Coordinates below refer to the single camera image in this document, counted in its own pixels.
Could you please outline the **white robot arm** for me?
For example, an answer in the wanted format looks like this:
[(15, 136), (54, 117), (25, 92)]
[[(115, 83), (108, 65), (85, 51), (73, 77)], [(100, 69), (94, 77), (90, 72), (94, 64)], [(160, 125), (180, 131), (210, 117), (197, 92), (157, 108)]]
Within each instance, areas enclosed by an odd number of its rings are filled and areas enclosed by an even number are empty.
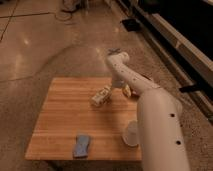
[(143, 171), (191, 171), (180, 124), (181, 102), (154, 81), (127, 66), (126, 52), (110, 55), (106, 65), (116, 88), (127, 83), (138, 95), (137, 125)]

